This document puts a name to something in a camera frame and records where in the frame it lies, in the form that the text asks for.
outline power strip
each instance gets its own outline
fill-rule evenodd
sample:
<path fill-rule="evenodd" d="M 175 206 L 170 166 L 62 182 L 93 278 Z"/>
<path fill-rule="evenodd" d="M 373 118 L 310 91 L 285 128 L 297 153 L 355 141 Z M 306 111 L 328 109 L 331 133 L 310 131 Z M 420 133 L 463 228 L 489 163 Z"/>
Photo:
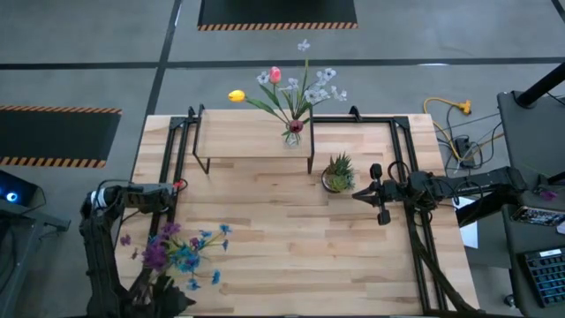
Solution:
<path fill-rule="evenodd" d="M 469 142 L 469 138 L 460 137 L 454 140 L 457 154 L 463 158 L 463 156 L 469 157 L 461 161 L 459 164 L 462 168 L 471 169 L 475 167 L 475 158 L 471 156 L 471 144 Z"/>

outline wooden tabletop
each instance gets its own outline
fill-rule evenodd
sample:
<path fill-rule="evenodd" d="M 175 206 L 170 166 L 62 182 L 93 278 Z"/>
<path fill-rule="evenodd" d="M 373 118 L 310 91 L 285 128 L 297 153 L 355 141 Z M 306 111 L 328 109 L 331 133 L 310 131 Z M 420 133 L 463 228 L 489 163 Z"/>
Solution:
<path fill-rule="evenodd" d="M 408 116 L 419 168 L 443 174 L 432 119 Z M 147 119 L 134 182 L 158 181 L 169 120 Z M 170 273 L 187 297 L 198 301 L 185 314 L 421 314 L 402 204 L 388 204 L 392 222 L 379 226 L 377 209 L 348 193 L 327 193 L 320 181 L 329 157 L 347 151 L 356 189 L 367 187 L 371 164 L 387 167 L 395 160 L 388 125 L 314 124 L 314 132 L 312 175 L 304 160 L 284 158 L 213 159 L 207 176 L 186 154 L 183 178 L 188 187 L 177 206 L 181 234 L 189 238 L 220 223 L 234 232 L 228 251 L 210 250 L 202 265 L 205 271 L 222 272 L 220 284 L 187 291 L 188 277 Z M 191 147 L 194 130 L 189 134 Z M 405 151 L 403 158 L 408 158 Z M 132 236 L 131 246 L 116 249 L 126 288 L 141 270 L 140 258 L 133 260 L 132 253 L 144 249 L 150 219 L 136 215 L 121 227 L 120 236 Z M 478 307 L 453 209 L 436 209 L 432 227 L 442 270 L 465 300 Z M 426 281 L 437 308 L 427 269 Z"/>
<path fill-rule="evenodd" d="M 281 111 L 275 113 L 284 117 Z M 284 142 L 286 130 L 280 119 L 264 110 L 204 110 L 196 154 L 202 158 L 309 158 L 310 125 L 304 126 L 302 142 L 293 148 Z"/>

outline artificial flower bouquet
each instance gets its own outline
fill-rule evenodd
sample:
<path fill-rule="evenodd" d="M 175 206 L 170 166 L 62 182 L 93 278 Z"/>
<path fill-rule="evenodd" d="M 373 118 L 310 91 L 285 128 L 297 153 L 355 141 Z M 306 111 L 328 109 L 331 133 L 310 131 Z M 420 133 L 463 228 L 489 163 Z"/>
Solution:
<path fill-rule="evenodd" d="M 298 44 L 298 50 L 300 51 L 306 52 L 309 48 L 310 43 L 308 43 L 307 40 Z M 335 86 L 331 86 L 329 92 L 326 90 L 326 85 L 336 74 L 337 72 L 331 68 L 327 68 L 324 71 L 318 71 L 316 72 L 317 79 L 306 85 L 306 82 L 308 81 L 308 58 L 305 60 L 305 73 L 302 83 L 299 83 L 298 79 L 289 78 L 289 85 L 287 87 L 279 87 L 282 75 L 281 70 L 278 67 L 273 66 L 269 73 L 262 72 L 261 75 L 257 77 L 259 87 L 280 111 L 280 114 L 275 112 L 275 107 L 272 107 L 266 102 L 245 96 L 245 92 L 241 90 L 231 92 L 229 94 L 229 98 L 232 102 L 248 102 L 258 109 L 264 110 L 280 119 L 286 127 L 282 136 L 285 137 L 287 144 L 296 146 L 300 142 L 300 132 L 304 128 L 304 125 L 310 121 L 310 118 L 304 121 L 300 120 L 307 111 L 311 110 L 314 106 L 325 102 L 332 96 L 340 102 L 347 100 L 347 92 L 344 90 L 338 92 L 338 89 Z M 290 117 L 288 117 L 284 112 L 277 92 L 280 92 L 286 101 L 290 111 Z"/>
<path fill-rule="evenodd" d="M 202 253 L 204 250 L 214 246 L 219 246 L 224 251 L 228 249 L 230 242 L 226 237 L 231 232 L 231 228 L 221 224 L 219 231 L 200 231 L 198 237 L 185 241 L 178 235 L 180 227 L 178 223 L 166 223 L 161 228 L 161 232 L 149 240 L 146 250 L 142 253 L 144 267 L 154 270 L 154 279 L 164 275 L 168 269 L 177 269 L 183 274 L 190 275 L 187 285 L 190 291 L 199 289 L 202 280 L 209 280 L 211 284 L 220 283 L 221 274 L 218 269 L 212 273 L 202 273 L 197 269 L 201 260 L 207 258 Z M 126 235 L 120 238 L 120 242 L 122 245 L 129 245 L 131 238 Z"/>

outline black pole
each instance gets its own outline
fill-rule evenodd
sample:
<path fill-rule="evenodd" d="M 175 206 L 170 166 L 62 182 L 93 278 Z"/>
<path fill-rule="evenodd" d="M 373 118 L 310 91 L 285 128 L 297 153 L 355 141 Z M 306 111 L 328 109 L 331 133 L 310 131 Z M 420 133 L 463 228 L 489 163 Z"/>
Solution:
<path fill-rule="evenodd" d="M 550 90 L 561 84 L 565 80 L 565 63 L 557 66 L 553 71 L 549 72 L 543 79 L 530 87 L 523 93 L 512 92 L 516 103 L 526 109 L 534 108 L 535 102 L 539 97 L 547 94 Z"/>

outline yellow tulip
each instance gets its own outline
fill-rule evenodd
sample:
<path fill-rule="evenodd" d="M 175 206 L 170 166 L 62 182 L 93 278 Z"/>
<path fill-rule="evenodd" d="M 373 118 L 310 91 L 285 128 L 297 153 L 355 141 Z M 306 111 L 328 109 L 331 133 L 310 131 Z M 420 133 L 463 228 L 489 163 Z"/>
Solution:
<path fill-rule="evenodd" d="M 245 92 L 238 89 L 231 92 L 228 97 L 232 102 L 243 102 L 245 100 Z"/>

